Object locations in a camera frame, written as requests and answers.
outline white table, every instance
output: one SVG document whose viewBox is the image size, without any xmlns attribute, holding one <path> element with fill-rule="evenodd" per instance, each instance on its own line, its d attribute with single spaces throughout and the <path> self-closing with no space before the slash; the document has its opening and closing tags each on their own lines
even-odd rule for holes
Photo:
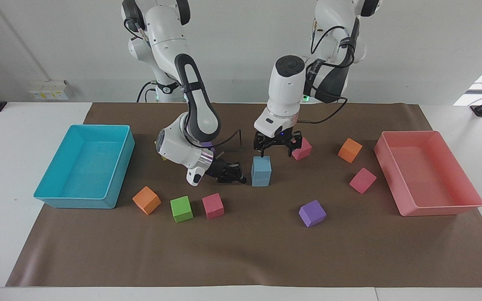
<svg viewBox="0 0 482 301">
<path fill-rule="evenodd" d="M 482 289 L 276 288 L 2 288 L 42 207 L 33 192 L 71 124 L 90 103 L 9 103 L 0 113 L 0 299 L 16 300 L 450 300 L 482 299 Z M 482 118 L 467 107 L 422 106 L 482 196 Z"/>
</svg>

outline brown mat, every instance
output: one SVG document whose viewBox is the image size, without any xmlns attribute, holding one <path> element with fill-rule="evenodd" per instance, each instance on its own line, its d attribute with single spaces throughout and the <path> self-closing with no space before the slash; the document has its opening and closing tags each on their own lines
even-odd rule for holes
<svg viewBox="0 0 482 301">
<path fill-rule="evenodd" d="M 243 148 L 226 153 L 250 178 L 253 122 L 264 105 L 215 105 L 220 139 L 243 129 Z M 304 105 L 319 120 L 336 105 Z M 384 130 L 430 130 L 417 105 L 349 104 L 322 125 L 298 125 L 314 149 L 296 162 L 273 147 L 270 187 L 185 181 L 186 169 L 154 150 L 183 104 L 94 103 L 87 124 L 129 124 L 136 141 L 113 210 L 44 205 L 7 286 L 473 286 L 482 287 L 482 217 L 401 217 L 375 158 Z M 337 157 L 351 137 L 364 148 Z M 225 145 L 236 149 L 236 140 Z M 378 180 L 361 195 L 348 182 L 365 167 Z M 163 204 L 150 216 L 131 198 L 148 185 Z M 206 220 L 201 198 L 220 192 L 226 214 Z M 169 200 L 188 195 L 195 218 L 174 223 Z M 319 200 L 323 223 L 306 228 L 298 210 Z"/>
</svg>

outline blue plastic bin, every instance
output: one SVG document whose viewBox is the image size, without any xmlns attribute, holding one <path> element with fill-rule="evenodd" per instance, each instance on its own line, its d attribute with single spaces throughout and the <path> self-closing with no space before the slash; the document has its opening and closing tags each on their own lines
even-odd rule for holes
<svg viewBox="0 0 482 301">
<path fill-rule="evenodd" d="M 128 125 L 72 125 L 34 197 L 55 208 L 114 208 L 135 146 Z"/>
</svg>

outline block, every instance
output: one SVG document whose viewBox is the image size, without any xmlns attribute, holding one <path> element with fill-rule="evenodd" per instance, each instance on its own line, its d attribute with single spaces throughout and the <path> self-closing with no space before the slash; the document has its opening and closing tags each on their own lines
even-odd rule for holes
<svg viewBox="0 0 482 301">
<path fill-rule="evenodd" d="M 161 158 L 163 158 L 163 161 L 168 160 L 167 158 L 165 158 L 165 157 L 163 157 L 163 156 L 161 156 Z"/>
<path fill-rule="evenodd" d="M 352 181 L 349 183 L 356 191 L 364 194 L 366 190 L 375 182 L 377 176 L 369 172 L 369 170 L 362 168 L 360 172 L 357 173 Z"/>
<path fill-rule="evenodd" d="M 202 142 L 200 145 L 202 145 L 203 147 L 211 147 L 211 151 L 216 154 L 216 150 L 215 150 L 215 147 L 212 147 L 213 146 L 213 143 L 212 142 Z"/>
<path fill-rule="evenodd" d="M 340 152 L 338 153 L 338 156 L 342 158 L 343 160 L 352 163 L 356 156 L 358 156 L 358 153 L 360 152 L 360 149 L 362 149 L 362 145 L 350 138 L 347 138 L 347 141 L 343 143 L 342 148 L 340 149 Z"/>
<path fill-rule="evenodd" d="M 207 219 L 214 219 L 224 214 L 224 206 L 218 193 L 202 198 Z"/>
<path fill-rule="evenodd" d="M 252 187 L 267 187 L 269 186 L 270 179 L 252 179 Z"/>
<path fill-rule="evenodd" d="M 323 207 L 321 207 L 318 200 L 302 206 L 299 210 L 299 215 L 306 227 L 316 225 L 327 217 L 327 213 L 323 210 Z"/>
<path fill-rule="evenodd" d="M 189 203 L 188 196 L 171 200 L 170 207 L 172 208 L 172 216 L 176 223 L 193 218 L 193 210 L 191 210 L 191 203 Z"/>
<path fill-rule="evenodd" d="M 268 180 L 271 179 L 271 158 L 269 156 L 256 156 L 252 159 L 252 179 Z"/>
<path fill-rule="evenodd" d="M 301 148 L 295 149 L 291 153 L 291 155 L 293 156 L 293 158 L 295 158 L 295 160 L 298 161 L 298 160 L 301 160 L 302 158 L 308 157 L 311 152 L 312 152 L 312 146 L 310 145 L 308 140 L 306 140 L 306 138 L 303 137 L 303 146 Z"/>
<path fill-rule="evenodd" d="M 153 192 L 148 186 L 145 186 L 139 193 L 133 197 L 133 201 L 144 213 L 150 215 L 159 204 L 161 200 L 155 192 Z"/>
</svg>

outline pink bin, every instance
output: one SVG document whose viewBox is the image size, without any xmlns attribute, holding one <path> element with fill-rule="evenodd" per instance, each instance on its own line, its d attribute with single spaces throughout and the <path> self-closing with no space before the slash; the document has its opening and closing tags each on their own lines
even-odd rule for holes
<svg viewBox="0 0 482 301">
<path fill-rule="evenodd" d="M 482 206 L 436 131 L 382 132 L 375 154 L 404 217 L 459 214 Z"/>
</svg>

